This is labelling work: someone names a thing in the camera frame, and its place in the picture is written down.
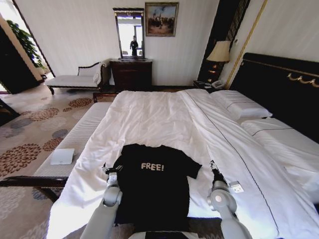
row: wall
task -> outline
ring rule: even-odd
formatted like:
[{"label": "wall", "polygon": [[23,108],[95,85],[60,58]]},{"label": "wall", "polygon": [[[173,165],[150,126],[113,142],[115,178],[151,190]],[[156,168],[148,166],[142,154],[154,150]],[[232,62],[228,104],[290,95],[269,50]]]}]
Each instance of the wall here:
[{"label": "wall", "polygon": [[11,27],[8,25],[7,21],[3,19],[1,14],[0,14],[0,27],[2,27],[4,32],[7,34],[8,38],[10,39],[10,41],[12,42],[12,44],[14,45],[14,47],[16,48],[18,53],[20,54],[21,58],[23,59],[23,61],[27,65],[27,67],[30,69],[30,71],[33,74],[33,76],[35,77],[35,79],[37,81],[42,80],[42,77],[39,74],[38,70],[33,65],[32,61],[28,57],[28,55],[25,52],[24,48],[22,47],[22,45],[20,44],[19,40],[15,36],[14,32],[11,30]]},{"label": "wall", "polygon": [[[154,85],[191,85],[197,79],[219,0],[179,0],[175,37],[146,37]],[[144,0],[16,0],[54,74],[120,57],[114,7]]]},{"label": "wall", "polygon": [[[263,0],[252,0],[239,28],[237,45],[220,80],[226,82],[253,25]],[[268,0],[244,52],[275,55],[319,62],[319,1]],[[239,64],[232,75],[234,79]]]}]

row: black headboard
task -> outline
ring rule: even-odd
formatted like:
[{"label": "black headboard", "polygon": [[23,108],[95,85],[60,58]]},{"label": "black headboard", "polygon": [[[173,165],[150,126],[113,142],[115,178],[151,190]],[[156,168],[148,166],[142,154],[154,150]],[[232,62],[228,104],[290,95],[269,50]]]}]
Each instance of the black headboard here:
[{"label": "black headboard", "polygon": [[319,63],[246,53],[230,87],[319,142]]}]

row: wooden dresser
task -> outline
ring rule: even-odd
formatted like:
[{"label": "wooden dresser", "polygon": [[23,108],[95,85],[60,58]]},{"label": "wooden dresser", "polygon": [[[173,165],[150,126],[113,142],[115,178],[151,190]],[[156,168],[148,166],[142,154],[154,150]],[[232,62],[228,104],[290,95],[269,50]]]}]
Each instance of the wooden dresser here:
[{"label": "wooden dresser", "polygon": [[117,91],[149,91],[152,88],[152,60],[111,60]]}]

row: white pillow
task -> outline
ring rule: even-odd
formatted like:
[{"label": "white pillow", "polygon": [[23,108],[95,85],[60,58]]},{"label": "white pillow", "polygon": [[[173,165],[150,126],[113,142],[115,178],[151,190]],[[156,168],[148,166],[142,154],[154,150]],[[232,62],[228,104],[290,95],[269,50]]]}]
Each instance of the white pillow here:
[{"label": "white pillow", "polygon": [[274,118],[241,125],[319,203],[319,144]]},{"label": "white pillow", "polygon": [[96,73],[97,69],[100,69],[101,66],[100,64],[96,64],[95,66],[92,66],[90,68],[81,68],[79,67],[79,74],[78,76],[94,76]]},{"label": "white pillow", "polygon": [[100,62],[98,64],[98,67],[96,69],[96,72],[93,76],[93,82],[96,83],[97,85],[101,82],[102,77],[101,77],[101,66],[102,66],[102,62]]},{"label": "white pillow", "polygon": [[211,95],[231,113],[234,120],[272,116],[267,109],[238,91],[216,91]]}]

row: painting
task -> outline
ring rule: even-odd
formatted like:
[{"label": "painting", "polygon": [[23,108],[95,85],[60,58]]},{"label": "painting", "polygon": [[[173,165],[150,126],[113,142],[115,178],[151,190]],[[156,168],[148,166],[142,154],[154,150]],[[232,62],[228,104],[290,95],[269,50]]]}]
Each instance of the painting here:
[{"label": "painting", "polygon": [[146,36],[175,36],[178,2],[146,2]]}]

